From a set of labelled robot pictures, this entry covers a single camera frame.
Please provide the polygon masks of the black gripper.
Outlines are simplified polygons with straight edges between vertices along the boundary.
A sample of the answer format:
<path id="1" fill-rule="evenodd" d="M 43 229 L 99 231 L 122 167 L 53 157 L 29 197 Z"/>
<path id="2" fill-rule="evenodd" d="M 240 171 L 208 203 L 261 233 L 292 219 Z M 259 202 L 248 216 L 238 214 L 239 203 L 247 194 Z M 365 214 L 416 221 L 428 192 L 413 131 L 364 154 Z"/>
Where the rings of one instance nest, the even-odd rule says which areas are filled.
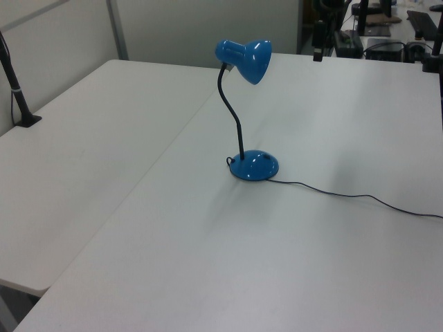
<path id="1" fill-rule="evenodd" d="M 313 31 L 313 48 L 315 51 L 313 55 L 314 62 L 321 62 L 323 60 L 323 45 L 326 33 L 326 23 L 322 20 L 315 21 Z"/>

